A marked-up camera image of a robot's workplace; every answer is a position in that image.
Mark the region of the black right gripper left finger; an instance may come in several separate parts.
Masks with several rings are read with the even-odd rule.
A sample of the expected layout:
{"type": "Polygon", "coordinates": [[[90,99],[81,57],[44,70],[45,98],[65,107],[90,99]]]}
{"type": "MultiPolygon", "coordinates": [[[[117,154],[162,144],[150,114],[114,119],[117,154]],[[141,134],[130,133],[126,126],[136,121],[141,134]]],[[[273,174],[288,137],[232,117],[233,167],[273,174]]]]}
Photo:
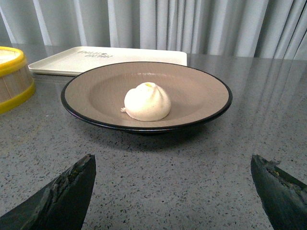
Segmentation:
{"type": "Polygon", "coordinates": [[[0,218],[2,230],[80,230],[96,176],[88,154],[0,218]]]}

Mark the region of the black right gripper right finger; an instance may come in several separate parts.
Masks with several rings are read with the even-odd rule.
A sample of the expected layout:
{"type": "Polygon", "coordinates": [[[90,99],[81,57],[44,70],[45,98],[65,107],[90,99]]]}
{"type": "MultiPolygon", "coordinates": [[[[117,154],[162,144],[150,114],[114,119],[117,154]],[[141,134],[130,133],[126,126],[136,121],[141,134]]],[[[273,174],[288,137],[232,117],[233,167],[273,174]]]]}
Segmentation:
{"type": "Polygon", "coordinates": [[[263,209],[275,230],[307,228],[307,185],[278,163],[252,155],[251,174],[263,209]]]}

